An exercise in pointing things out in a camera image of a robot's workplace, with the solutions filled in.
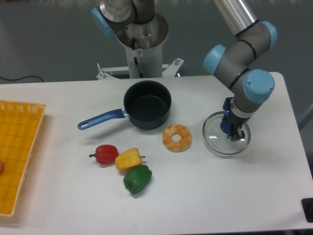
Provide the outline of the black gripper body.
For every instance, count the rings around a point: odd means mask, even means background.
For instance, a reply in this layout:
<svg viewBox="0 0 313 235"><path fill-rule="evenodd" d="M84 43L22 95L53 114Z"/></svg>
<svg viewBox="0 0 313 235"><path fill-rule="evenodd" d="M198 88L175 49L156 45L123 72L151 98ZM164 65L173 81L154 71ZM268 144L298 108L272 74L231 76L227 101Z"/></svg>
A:
<svg viewBox="0 0 313 235"><path fill-rule="evenodd" d="M225 99L223 110L222 131L226 134L234 134L238 128L242 128L242 125L252 116L252 114L243 114L243 112L235 106L232 97Z"/></svg>

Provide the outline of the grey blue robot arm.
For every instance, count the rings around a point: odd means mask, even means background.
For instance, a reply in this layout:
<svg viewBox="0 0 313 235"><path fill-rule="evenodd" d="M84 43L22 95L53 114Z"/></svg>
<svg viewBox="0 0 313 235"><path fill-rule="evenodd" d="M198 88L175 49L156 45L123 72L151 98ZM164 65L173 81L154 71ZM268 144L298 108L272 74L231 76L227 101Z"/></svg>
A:
<svg viewBox="0 0 313 235"><path fill-rule="evenodd" d="M215 4L236 42L230 47L213 47L203 66L233 93L223 104L221 130L238 141L245 135L242 126L274 89L274 79L267 71L251 70L249 65L275 44L277 30L259 21L244 0L217 0ZM154 1L103 0L91 15L105 35L117 37L124 46L131 78L162 76L162 45L169 28L155 11Z"/></svg>

